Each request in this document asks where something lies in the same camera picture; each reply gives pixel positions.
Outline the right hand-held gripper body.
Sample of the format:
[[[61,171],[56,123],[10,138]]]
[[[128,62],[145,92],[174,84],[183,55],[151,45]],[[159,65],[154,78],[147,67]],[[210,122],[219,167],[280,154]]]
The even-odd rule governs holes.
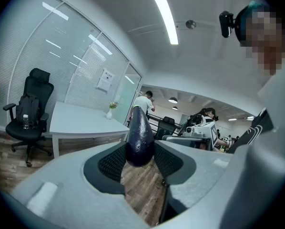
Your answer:
[[[186,127],[182,136],[207,140],[207,150],[212,151],[218,141],[215,122],[200,123],[195,126]]]

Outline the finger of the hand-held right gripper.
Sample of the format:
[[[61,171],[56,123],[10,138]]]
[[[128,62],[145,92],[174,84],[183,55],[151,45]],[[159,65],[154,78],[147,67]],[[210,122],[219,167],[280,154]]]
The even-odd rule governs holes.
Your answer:
[[[211,150],[211,139],[209,138],[164,135],[162,140],[191,148]]]

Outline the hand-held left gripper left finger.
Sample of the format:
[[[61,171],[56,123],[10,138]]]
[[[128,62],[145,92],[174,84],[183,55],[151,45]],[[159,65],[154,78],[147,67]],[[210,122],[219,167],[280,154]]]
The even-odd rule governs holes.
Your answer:
[[[20,182],[11,195],[27,206],[40,188],[50,182],[57,186],[42,215],[65,229],[147,229],[149,225],[128,205],[123,194],[102,193],[83,173],[90,158],[117,145],[104,144],[53,159]]]

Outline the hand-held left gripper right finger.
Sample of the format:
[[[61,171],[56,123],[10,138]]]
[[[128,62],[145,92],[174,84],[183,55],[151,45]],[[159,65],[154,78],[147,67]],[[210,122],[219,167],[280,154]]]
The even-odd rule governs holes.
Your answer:
[[[257,139],[234,154],[156,142],[167,184],[166,229],[247,229],[259,225],[285,185],[285,140]]]

